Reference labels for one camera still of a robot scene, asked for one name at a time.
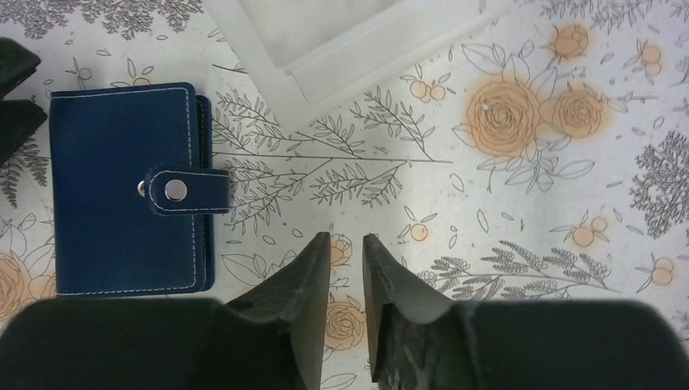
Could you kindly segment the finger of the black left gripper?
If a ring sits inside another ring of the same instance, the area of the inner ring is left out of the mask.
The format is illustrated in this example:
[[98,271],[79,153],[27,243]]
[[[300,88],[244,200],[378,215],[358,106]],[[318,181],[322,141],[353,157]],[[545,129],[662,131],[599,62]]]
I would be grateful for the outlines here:
[[1,98],[33,75],[40,58],[9,37],[1,37]]
[[1,101],[1,164],[46,121],[47,114],[31,100]]

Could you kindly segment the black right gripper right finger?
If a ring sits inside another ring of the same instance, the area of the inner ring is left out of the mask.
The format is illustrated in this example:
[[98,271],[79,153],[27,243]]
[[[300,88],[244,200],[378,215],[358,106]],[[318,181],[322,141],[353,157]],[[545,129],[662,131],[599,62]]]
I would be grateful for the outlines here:
[[369,234],[362,274],[381,389],[685,389],[671,326],[635,301],[454,301]]

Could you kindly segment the blue leather card holder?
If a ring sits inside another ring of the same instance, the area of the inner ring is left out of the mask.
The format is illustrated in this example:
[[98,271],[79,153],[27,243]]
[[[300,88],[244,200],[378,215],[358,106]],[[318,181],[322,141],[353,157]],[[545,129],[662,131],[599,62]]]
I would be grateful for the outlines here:
[[54,92],[49,128],[59,297],[211,288],[231,180],[206,97],[187,82]]

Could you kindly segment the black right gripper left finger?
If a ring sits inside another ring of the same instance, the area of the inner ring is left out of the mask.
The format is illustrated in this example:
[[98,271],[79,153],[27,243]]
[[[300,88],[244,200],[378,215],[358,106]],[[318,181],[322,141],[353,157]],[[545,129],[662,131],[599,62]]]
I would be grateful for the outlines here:
[[317,389],[330,236],[222,303],[209,298],[49,299],[1,337],[4,389]]

